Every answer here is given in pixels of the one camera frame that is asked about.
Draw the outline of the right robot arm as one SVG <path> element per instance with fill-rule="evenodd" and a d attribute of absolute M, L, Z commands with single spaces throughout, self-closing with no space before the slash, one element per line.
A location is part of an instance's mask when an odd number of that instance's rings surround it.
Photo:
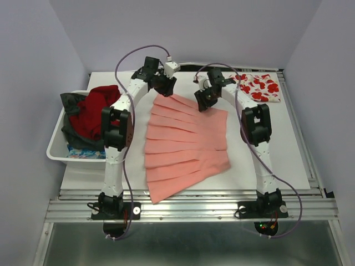
<path fill-rule="evenodd" d="M 254 201 L 239 201 L 235 216 L 239 219 L 287 218 L 286 203 L 271 170 L 269 107 L 250 99 L 241 90 L 240 81 L 225 78 L 219 68 L 209 70 L 207 77 L 194 76 L 194 83 L 199 85 L 194 95 L 200 112 L 215 105 L 219 98 L 236 109 L 242 140 L 252 154 L 257 198 Z"/>

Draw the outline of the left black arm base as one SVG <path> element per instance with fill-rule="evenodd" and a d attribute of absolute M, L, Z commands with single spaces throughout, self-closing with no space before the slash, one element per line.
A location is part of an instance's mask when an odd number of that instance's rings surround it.
<path fill-rule="evenodd" d="M 89 202 L 87 206 L 91 209 L 91 219 L 94 221 L 103 220 L 139 220 L 141 215 L 141 203 L 133 202 L 123 202 L 122 210 L 104 210 L 99 208 L 98 202 Z"/>

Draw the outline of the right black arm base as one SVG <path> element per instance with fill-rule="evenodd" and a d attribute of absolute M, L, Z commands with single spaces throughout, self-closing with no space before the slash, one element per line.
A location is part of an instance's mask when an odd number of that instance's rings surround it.
<path fill-rule="evenodd" d="M 234 216 L 239 219 L 271 219 L 288 218 L 288 210 L 284 201 L 277 204 L 262 205 L 257 201 L 240 201 Z"/>

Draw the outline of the pink skirt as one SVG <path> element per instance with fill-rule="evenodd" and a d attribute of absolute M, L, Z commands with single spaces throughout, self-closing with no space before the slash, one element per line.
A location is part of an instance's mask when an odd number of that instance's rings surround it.
<path fill-rule="evenodd" d="M 152 203 L 230 169 L 227 111 L 199 112 L 196 102 L 173 95 L 157 96 L 150 113 L 145 170 Z"/>

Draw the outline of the red poppy print skirt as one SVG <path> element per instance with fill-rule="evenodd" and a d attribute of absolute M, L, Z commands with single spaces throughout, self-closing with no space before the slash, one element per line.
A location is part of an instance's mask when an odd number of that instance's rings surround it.
<path fill-rule="evenodd" d="M 241 74 L 231 76 L 235 82 L 240 81 L 240 89 L 250 99 L 266 103 L 280 103 L 280 86 L 270 74 Z"/>

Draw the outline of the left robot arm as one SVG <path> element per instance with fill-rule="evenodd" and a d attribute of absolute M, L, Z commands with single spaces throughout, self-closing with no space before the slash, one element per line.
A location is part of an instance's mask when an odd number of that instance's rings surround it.
<path fill-rule="evenodd" d="M 124 161 L 134 136 L 135 107 L 151 90 L 167 97 L 173 94 L 176 83 L 174 74 L 180 65 L 168 55 L 160 64 L 158 58 L 146 57 L 144 65 L 135 71 L 123 94 L 115 103 L 102 109 L 101 137 L 105 148 L 105 175 L 101 193 L 98 196 L 98 212 L 109 218 L 123 216 Z"/>

